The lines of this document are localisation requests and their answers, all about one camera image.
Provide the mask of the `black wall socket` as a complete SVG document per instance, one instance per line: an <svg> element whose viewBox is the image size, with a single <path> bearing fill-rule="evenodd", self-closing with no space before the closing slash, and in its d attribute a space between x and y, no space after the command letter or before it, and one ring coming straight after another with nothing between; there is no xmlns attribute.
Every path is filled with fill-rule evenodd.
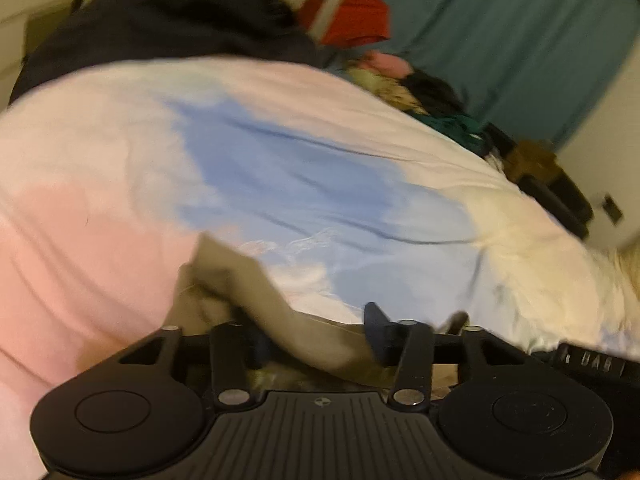
<svg viewBox="0 0 640 480"><path fill-rule="evenodd" d="M601 208L613 226L617 226L624 218L623 211L610 194L605 194L603 197Z"/></svg>

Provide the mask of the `pink folded garment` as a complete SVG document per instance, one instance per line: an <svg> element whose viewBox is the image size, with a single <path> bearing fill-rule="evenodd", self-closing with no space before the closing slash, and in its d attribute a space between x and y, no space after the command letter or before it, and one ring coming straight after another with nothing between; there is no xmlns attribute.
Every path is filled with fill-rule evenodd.
<svg viewBox="0 0 640 480"><path fill-rule="evenodd" d="M398 80L413 73L412 66L406 60L380 51L366 52L358 61L358 67Z"/></svg>

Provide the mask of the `blue right curtain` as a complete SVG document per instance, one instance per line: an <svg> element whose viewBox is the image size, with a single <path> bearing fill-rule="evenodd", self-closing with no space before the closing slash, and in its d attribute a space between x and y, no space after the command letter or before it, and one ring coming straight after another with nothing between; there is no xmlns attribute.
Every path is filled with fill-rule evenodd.
<svg viewBox="0 0 640 480"><path fill-rule="evenodd" d="M556 148L604 95L639 35L639 0L384 0L381 50L450 85L466 111Z"/></svg>

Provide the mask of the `green garment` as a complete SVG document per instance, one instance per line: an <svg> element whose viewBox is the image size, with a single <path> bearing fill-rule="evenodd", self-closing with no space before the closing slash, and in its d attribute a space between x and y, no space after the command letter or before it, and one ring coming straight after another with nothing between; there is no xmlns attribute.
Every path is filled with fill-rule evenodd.
<svg viewBox="0 0 640 480"><path fill-rule="evenodd" d="M465 114L432 116L411 112L410 116L477 156L485 157L494 147L484 127Z"/></svg>

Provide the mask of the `tan khaki t-shirt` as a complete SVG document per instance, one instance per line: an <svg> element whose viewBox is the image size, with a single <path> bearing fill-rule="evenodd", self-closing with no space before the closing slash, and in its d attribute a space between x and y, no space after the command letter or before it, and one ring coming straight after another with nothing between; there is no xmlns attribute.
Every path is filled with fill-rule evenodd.
<svg viewBox="0 0 640 480"><path fill-rule="evenodd" d="M180 266L165 323L186 336L228 322L247 321L284 352L250 372L256 390L390 390L395 371L375 361L358 325L293 310L262 266L202 235L191 261Z"/></svg>

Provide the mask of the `red garment on stand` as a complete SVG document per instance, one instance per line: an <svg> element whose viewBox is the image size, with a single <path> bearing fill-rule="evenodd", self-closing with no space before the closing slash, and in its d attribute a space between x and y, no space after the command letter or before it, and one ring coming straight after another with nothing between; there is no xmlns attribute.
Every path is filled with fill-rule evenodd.
<svg viewBox="0 0 640 480"><path fill-rule="evenodd" d="M383 0L343 0L322 46L349 49L389 40L390 8Z"/></svg>

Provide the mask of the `pastel tie-dye bed sheet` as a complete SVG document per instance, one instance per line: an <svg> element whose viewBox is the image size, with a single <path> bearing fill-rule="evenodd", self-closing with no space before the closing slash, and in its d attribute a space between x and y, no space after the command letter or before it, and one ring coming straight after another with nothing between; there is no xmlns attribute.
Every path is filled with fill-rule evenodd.
<svg viewBox="0 0 640 480"><path fill-rule="evenodd" d="M162 324L202 234L295 310L454 312L526 350L636 358L639 303L604 255L472 154L341 78L248 58L125 62L1 115L1 474L43 466L51 388Z"/></svg>

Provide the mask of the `black clothes pile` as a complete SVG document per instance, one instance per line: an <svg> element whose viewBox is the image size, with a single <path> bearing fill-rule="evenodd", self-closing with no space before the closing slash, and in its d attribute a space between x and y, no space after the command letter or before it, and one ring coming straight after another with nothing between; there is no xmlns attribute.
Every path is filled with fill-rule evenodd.
<svg viewBox="0 0 640 480"><path fill-rule="evenodd" d="M463 103L446 81L415 70L402 78L400 84L416 98L429 115L452 116L465 113Z"/></svg>

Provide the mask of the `beige quilted headboard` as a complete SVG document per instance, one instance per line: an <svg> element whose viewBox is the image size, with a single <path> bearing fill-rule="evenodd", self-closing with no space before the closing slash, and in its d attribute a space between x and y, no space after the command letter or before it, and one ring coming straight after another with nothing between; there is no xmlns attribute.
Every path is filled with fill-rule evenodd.
<svg viewBox="0 0 640 480"><path fill-rule="evenodd" d="M625 292L632 292L639 299L640 249L639 241L622 248L611 249L606 254L612 263L614 276Z"/></svg>

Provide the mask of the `beige patterned garment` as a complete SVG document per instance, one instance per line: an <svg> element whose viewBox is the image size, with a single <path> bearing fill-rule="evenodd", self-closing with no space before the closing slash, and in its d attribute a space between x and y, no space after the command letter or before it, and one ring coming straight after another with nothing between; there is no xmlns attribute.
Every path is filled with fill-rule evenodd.
<svg viewBox="0 0 640 480"><path fill-rule="evenodd" d="M356 86L370 92L391 107L402 112L427 115L421 103L396 79L357 66L349 66L346 74Z"/></svg>

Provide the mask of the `black garment on bed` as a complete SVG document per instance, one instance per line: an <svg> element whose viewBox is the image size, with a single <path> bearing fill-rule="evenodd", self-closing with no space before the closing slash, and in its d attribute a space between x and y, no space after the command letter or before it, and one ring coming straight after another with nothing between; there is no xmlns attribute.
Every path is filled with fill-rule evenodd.
<svg viewBox="0 0 640 480"><path fill-rule="evenodd" d="M10 99L91 66L216 54L321 63L282 0L92 0L28 55Z"/></svg>

